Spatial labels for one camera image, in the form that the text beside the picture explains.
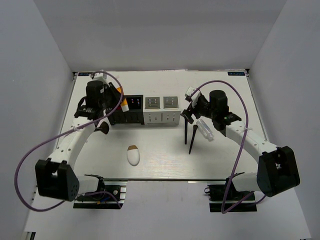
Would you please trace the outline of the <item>clear plastic bottle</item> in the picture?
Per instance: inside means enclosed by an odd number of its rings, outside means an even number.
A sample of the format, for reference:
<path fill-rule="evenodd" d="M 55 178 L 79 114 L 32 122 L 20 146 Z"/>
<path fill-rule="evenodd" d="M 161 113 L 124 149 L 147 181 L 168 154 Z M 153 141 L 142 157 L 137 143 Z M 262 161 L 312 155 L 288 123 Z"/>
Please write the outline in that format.
<path fill-rule="evenodd" d="M 197 120 L 196 125 L 198 126 L 199 131 L 206 140 L 208 140 L 209 142 L 214 140 L 213 131 L 202 119 Z"/>

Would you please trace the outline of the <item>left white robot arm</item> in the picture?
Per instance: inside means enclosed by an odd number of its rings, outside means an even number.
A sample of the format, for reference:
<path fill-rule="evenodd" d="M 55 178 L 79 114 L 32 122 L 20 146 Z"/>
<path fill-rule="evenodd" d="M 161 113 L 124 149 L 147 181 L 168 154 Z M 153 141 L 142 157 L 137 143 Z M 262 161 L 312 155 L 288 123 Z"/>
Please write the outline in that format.
<path fill-rule="evenodd" d="M 78 102 L 71 132 L 62 138 L 46 160 L 38 160 L 35 165 L 40 196 L 70 202 L 86 193 L 96 200 L 105 196 L 106 187 L 98 176 L 76 176 L 74 166 L 92 133 L 108 133 L 105 122 L 101 127 L 98 124 L 104 113 L 111 113 L 118 108 L 123 101 L 123 93 L 121 88 L 116 88 L 111 82 L 101 80 L 89 81 L 85 91 L 86 95 Z"/>

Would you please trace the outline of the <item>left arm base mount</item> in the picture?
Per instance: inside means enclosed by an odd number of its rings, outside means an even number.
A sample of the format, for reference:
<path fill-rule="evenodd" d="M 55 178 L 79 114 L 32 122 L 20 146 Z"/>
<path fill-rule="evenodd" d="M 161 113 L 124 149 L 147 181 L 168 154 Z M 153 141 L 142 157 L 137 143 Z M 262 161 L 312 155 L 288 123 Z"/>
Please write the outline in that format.
<path fill-rule="evenodd" d="M 74 202 L 74 209 L 89 210 L 120 210 L 125 203 L 127 181 L 105 180 L 100 184 L 97 192 L 93 195 L 78 195 Z"/>

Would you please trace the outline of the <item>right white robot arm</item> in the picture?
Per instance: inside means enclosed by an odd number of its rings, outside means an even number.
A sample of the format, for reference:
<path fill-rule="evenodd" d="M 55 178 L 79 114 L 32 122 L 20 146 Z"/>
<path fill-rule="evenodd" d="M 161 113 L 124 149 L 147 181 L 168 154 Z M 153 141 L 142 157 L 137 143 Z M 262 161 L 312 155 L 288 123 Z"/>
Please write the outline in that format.
<path fill-rule="evenodd" d="M 273 197 L 298 186 L 301 182 L 294 151 L 261 138 L 235 113 L 229 110 L 228 98 L 222 90 L 213 90 L 209 99 L 192 86 L 185 93 L 189 102 L 181 116 L 192 124 L 201 117 L 211 120 L 213 127 L 238 145 L 257 162 L 257 171 L 241 173 L 225 188 L 226 195 L 236 200 L 244 192 L 262 192 Z"/>

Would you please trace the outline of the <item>black makeup brush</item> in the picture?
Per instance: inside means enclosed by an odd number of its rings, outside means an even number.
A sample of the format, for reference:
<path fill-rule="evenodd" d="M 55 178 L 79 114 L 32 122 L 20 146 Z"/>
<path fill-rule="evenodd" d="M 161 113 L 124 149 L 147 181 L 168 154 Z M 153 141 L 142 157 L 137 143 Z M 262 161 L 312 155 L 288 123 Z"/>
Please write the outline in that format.
<path fill-rule="evenodd" d="M 189 154 L 189 155 L 190 155 L 191 152 L 192 152 L 192 148 L 193 148 L 193 144 L 194 144 L 194 141 L 195 141 L 195 136 L 196 136 L 197 130 L 198 130 L 198 126 L 197 126 L 196 124 L 193 125 L 192 137 L 191 137 L 191 142 L 190 142 L 189 151 L 188 151 L 188 154 Z"/>
<path fill-rule="evenodd" d="M 187 145 L 188 140 L 188 120 L 184 119 L 184 144 Z"/>

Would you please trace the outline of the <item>orange cream tube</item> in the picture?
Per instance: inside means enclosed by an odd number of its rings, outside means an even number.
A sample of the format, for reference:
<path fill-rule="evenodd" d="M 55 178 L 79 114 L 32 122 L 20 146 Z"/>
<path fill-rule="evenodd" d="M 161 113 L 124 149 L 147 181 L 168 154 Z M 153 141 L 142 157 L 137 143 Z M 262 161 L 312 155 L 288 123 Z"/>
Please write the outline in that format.
<path fill-rule="evenodd" d="M 122 93 L 122 89 L 120 87 L 116 88 L 116 90 L 119 92 L 116 94 L 116 104 L 118 103 L 119 99 L 120 99 L 120 96 L 121 96 L 121 93 Z M 122 112 L 128 112 L 130 109 L 129 109 L 129 105 L 128 105 L 128 102 L 127 102 L 127 99 L 125 96 L 122 97 L 122 102 L 120 103 L 120 105 L 117 107 L 117 110 L 122 110 Z"/>

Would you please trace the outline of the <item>large powder brush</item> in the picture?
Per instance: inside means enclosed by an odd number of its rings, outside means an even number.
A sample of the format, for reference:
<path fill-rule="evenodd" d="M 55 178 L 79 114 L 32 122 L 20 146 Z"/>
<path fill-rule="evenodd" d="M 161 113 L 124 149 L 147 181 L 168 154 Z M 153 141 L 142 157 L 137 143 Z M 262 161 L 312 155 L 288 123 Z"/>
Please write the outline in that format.
<path fill-rule="evenodd" d="M 107 122 L 103 121 L 100 126 L 98 126 L 96 129 L 95 129 L 95 132 L 102 132 L 103 134 L 107 135 L 110 131 L 110 127 L 108 125 Z"/>

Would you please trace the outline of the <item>white oval bottle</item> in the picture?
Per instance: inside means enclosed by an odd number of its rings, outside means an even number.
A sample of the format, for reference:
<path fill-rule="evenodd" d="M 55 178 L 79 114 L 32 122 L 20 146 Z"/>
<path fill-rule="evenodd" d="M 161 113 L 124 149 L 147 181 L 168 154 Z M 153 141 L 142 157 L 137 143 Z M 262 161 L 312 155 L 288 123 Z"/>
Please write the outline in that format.
<path fill-rule="evenodd" d="M 127 148 L 127 161 L 131 166 L 137 166 L 140 162 L 140 151 L 136 145 L 130 145 Z"/>

